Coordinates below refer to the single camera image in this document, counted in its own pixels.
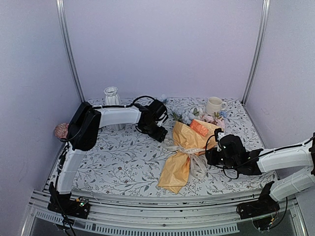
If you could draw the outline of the white printed ribbon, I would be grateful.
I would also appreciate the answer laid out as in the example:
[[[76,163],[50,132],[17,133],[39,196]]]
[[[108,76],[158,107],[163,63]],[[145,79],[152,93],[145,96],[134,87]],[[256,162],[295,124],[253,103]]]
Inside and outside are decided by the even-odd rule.
[[[197,155],[198,153],[202,152],[201,148],[184,148],[178,141],[172,138],[165,138],[161,145],[168,151],[187,154],[190,160],[190,174],[194,178],[202,180],[206,177],[206,165]]]

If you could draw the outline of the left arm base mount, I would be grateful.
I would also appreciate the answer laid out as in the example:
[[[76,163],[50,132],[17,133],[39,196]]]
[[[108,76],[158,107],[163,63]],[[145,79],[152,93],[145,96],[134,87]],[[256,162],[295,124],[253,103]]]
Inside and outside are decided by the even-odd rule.
[[[76,218],[87,219],[91,205],[88,200],[79,197],[72,200],[71,194],[61,195],[58,192],[51,193],[48,210],[64,214],[66,216],[73,216]]]

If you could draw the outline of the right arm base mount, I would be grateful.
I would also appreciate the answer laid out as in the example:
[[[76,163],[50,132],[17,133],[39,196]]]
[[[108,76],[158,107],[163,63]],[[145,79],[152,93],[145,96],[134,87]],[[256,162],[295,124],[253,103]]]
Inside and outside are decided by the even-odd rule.
[[[236,212],[241,219],[253,218],[269,213],[275,213],[280,210],[278,202],[274,201],[269,194],[261,194],[255,201],[241,203],[237,205]],[[267,219],[254,220],[254,226],[260,231],[266,231],[272,228],[275,217]]]

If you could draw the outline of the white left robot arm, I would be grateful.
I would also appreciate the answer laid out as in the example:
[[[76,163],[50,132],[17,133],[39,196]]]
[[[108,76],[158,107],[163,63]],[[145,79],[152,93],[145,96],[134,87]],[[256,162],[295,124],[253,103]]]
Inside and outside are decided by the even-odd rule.
[[[59,156],[56,181],[52,184],[59,194],[53,201],[62,213],[70,213],[72,200],[65,195],[71,193],[72,182],[79,164],[86,152],[96,142],[99,129],[118,124],[134,124],[136,129],[158,142],[163,142],[167,130],[162,124],[168,119],[167,107],[153,99],[148,105],[132,102],[128,105],[92,106],[83,102],[68,126],[68,133],[62,142],[65,146]]]

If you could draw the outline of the orange paper flower bouquet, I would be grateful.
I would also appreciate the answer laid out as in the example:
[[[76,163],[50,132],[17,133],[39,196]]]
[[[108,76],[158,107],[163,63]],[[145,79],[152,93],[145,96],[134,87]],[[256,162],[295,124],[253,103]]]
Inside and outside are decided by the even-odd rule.
[[[225,122],[220,111],[209,115],[198,107],[175,107],[171,115],[175,120],[172,138],[165,139],[163,147],[173,155],[166,160],[157,186],[177,194],[189,177],[197,180],[206,177],[207,168],[200,156],[216,145],[214,131],[225,129]]]

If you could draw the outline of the white ribbed ceramic vase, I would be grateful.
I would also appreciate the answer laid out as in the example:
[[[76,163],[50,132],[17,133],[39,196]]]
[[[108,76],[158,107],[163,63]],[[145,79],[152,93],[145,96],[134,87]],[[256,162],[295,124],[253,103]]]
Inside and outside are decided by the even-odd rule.
[[[118,95],[117,87],[107,87],[104,89],[105,94],[105,105],[121,105],[121,99]],[[122,130],[123,124],[111,125],[113,130]]]

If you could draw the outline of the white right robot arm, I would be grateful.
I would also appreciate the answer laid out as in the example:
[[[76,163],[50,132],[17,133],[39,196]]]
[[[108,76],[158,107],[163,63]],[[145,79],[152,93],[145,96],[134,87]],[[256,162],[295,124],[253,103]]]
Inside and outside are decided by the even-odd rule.
[[[265,214],[274,203],[301,192],[315,184],[315,138],[274,149],[247,151],[240,137],[225,134],[221,129],[214,133],[216,147],[205,149],[207,163],[223,171],[257,176],[278,169],[301,167],[290,176],[274,180],[264,186],[254,204],[258,214]]]

